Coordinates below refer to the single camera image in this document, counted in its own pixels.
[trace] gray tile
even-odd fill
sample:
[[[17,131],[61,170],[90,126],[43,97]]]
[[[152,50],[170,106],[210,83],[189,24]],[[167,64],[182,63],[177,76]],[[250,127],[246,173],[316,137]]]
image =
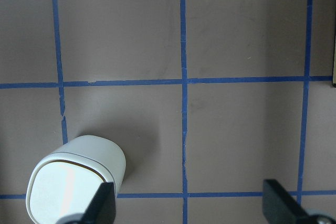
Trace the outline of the gray tile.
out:
[[[51,0],[0,3],[0,83],[57,81]]]
[[[311,40],[312,76],[332,75],[336,0],[313,0]]]
[[[303,196],[302,206],[307,210],[319,210],[323,214],[336,218],[335,195]]]
[[[307,0],[187,0],[188,75],[303,74]]]
[[[62,144],[57,89],[0,90],[0,194],[25,194],[31,172]]]
[[[304,160],[304,190],[336,189],[336,89],[311,82]]]
[[[66,88],[68,138],[92,134],[126,155],[121,193],[182,191],[181,86]]]
[[[302,83],[189,86],[191,192],[261,191],[264,178],[296,190]]]
[[[182,223],[182,199],[117,199],[115,224]]]
[[[65,80],[181,77],[179,0],[59,0]]]
[[[0,199],[0,224],[34,224],[26,210],[24,199]]]
[[[188,207],[188,221],[192,224],[267,223],[261,197],[190,198]]]

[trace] white cylindrical object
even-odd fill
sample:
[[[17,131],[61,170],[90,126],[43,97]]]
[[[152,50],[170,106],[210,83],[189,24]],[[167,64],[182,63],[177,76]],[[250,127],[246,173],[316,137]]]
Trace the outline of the white cylindrical object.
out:
[[[117,196],[125,168],[125,155],[117,144],[80,136],[36,165],[27,189],[28,214],[36,224],[54,224],[84,212],[103,182],[113,182]]]

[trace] metal screw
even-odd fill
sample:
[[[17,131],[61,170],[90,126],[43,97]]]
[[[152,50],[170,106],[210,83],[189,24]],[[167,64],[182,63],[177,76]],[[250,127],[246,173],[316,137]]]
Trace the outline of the metal screw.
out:
[[[317,218],[317,223],[318,224],[331,224],[331,220],[328,219],[327,217],[320,216],[319,218]]]

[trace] white rounded lid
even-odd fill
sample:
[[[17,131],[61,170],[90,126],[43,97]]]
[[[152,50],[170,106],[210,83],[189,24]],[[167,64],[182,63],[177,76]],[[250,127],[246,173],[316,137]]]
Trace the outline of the white rounded lid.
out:
[[[85,212],[103,179],[92,169],[67,161],[44,165],[30,193],[30,211],[40,224]]]

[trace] white container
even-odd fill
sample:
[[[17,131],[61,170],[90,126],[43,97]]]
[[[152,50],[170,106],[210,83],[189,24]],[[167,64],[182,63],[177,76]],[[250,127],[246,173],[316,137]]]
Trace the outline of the white container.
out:
[[[30,177],[26,207],[36,224],[84,213],[98,187],[114,182],[115,196],[126,168],[121,148],[97,136],[80,136],[43,158]]]

